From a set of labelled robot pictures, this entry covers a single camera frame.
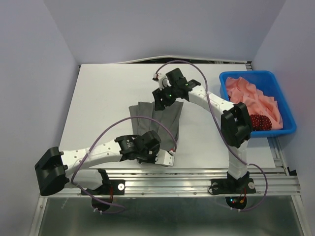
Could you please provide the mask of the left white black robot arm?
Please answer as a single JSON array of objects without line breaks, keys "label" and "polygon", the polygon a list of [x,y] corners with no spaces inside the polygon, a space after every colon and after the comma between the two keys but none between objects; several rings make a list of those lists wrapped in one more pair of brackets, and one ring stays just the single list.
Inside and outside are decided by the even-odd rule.
[{"label": "left white black robot arm", "polygon": [[78,150],[60,151],[51,147],[34,167],[40,194],[50,196],[60,192],[74,173],[99,164],[135,159],[155,164],[166,153],[160,143],[158,134],[148,131],[142,136],[119,136],[102,145]]}]

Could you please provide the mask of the grey pleated skirt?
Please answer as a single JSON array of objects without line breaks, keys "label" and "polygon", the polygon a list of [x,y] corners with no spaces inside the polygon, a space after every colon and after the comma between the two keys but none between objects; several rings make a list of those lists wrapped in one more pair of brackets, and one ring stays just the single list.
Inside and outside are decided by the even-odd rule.
[{"label": "grey pleated skirt", "polygon": [[176,101],[171,106],[166,107],[163,111],[155,111],[155,103],[138,102],[136,105],[130,106],[130,116],[143,116],[152,118],[159,123],[155,123],[148,119],[133,118],[131,120],[133,133],[143,135],[147,131],[153,130],[157,132],[161,139],[160,148],[163,150],[171,150],[174,148],[174,142],[179,138],[179,120],[184,103]]}]

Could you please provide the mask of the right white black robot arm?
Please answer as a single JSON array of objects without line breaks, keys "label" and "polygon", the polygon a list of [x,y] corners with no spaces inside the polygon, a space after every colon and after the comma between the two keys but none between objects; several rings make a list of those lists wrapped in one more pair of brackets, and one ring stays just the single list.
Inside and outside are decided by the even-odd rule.
[{"label": "right white black robot arm", "polygon": [[209,111],[228,148],[229,166],[225,178],[211,180],[209,193],[253,194],[256,192],[247,167],[247,146],[251,137],[251,119],[244,103],[234,104],[209,92],[198,81],[187,81],[176,68],[166,74],[155,73],[159,87],[153,91],[155,110],[162,111],[176,99],[185,99]]}]

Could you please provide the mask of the red polka dot skirt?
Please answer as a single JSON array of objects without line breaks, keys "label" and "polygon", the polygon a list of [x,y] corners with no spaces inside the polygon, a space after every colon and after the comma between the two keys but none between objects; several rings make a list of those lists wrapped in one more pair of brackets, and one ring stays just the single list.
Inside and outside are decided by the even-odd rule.
[{"label": "red polka dot skirt", "polygon": [[270,119],[265,115],[250,115],[253,131],[269,131],[272,129]]}]

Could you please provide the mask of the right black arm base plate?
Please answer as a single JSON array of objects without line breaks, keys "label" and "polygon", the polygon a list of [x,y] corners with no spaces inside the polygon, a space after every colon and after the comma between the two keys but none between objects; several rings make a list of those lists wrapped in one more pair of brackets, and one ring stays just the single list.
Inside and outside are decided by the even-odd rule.
[{"label": "right black arm base plate", "polygon": [[249,183],[253,183],[253,179],[238,181],[227,178],[212,179],[208,192],[211,195],[222,194],[254,194],[256,193],[255,186],[249,187]]}]

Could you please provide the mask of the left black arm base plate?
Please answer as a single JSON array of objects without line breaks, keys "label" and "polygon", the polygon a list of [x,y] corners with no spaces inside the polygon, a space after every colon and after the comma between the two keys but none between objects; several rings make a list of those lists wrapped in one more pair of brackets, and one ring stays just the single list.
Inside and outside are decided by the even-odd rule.
[{"label": "left black arm base plate", "polygon": [[86,191],[94,196],[96,195],[113,195],[122,196],[125,194],[125,180],[110,179],[102,183],[100,187],[95,190],[86,189]]}]

